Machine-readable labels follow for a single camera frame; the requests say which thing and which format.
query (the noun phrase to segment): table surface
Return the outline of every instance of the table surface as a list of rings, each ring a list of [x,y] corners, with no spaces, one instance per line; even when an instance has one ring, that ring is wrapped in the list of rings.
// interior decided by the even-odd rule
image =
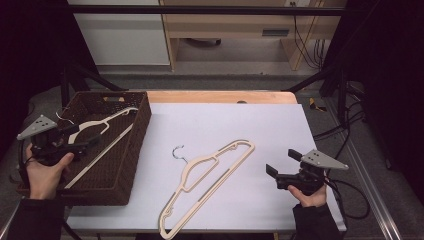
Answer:
[[[254,153],[181,232],[278,232],[294,229],[291,208],[296,200],[288,191],[278,190],[275,181],[265,173],[265,163],[269,163],[282,173],[294,174],[299,164],[294,160],[285,161],[288,158],[287,148],[302,153],[315,148],[303,109],[296,104],[292,93],[149,91],[148,96],[153,121],[149,124],[140,153],[143,161],[139,162],[130,203],[127,206],[74,207],[68,218],[72,228],[96,232],[156,232],[159,213],[179,185],[185,166],[183,160],[169,157],[170,152],[164,149],[172,151],[178,144],[187,144],[184,151],[179,150],[179,154],[192,160],[212,154],[223,147],[223,143],[240,137],[253,140],[256,144]],[[250,104],[228,104],[240,101]],[[179,206],[190,205],[185,203],[189,198],[183,196],[183,203],[179,202]],[[339,229],[345,230],[331,191],[328,192],[328,204]],[[175,215],[180,212],[177,207]],[[170,219],[167,228],[172,228],[177,220]]]

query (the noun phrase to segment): white table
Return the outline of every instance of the white table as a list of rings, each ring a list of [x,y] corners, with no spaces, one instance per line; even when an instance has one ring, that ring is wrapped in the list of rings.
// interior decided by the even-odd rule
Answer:
[[[151,103],[152,118],[140,152],[135,182],[127,206],[74,207],[68,224],[93,232],[158,232],[158,218],[180,183],[187,160],[210,155],[237,139],[256,145],[255,151],[224,182],[181,232],[280,232],[295,229],[292,208],[297,200],[278,190],[265,172],[270,164],[280,173],[295,174],[299,163],[289,148],[307,153],[315,148],[303,109],[298,104]],[[207,190],[213,179],[205,178]],[[191,207],[202,191],[182,196],[178,214]],[[341,231],[346,228],[332,191],[328,204]]]

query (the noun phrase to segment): sleeve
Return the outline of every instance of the sleeve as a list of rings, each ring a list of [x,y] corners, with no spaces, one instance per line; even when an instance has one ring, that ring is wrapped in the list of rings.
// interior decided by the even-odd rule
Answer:
[[[21,200],[10,223],[7,239],[60,239],[64,209],[58,200]]]
[[[328,205],[303,208],[300,204],[293,208],[296,222],[296,240],[341,240],[337,224]]]

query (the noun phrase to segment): hand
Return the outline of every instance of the hand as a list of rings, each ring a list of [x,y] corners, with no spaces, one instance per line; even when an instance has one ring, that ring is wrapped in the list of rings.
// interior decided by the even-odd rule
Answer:
[[[311,196],[306,196],[297,189],[290,185],[288,186],[290,193],[300,201],[302,207],[321,207],[327,203],[327,185],[324,184],[320,189],[314,192]]]
[[[30,144],[26,149],[27,158],[32,156]],[[27,163],[27,172],[30,185],[30,199],[54,199],[56,188],[63,173],[69,172],[68,165],[74,158],[73,153],[67,153],[56,165],[44,166],[31,158]]]

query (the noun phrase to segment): white wall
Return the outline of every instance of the white wall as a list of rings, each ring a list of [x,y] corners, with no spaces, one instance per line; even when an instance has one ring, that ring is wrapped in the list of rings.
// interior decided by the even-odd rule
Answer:
[[[69,4],[158,5],[155,0],[68,0]],[[159,14],[75,14],[96,65],[169,65]]]

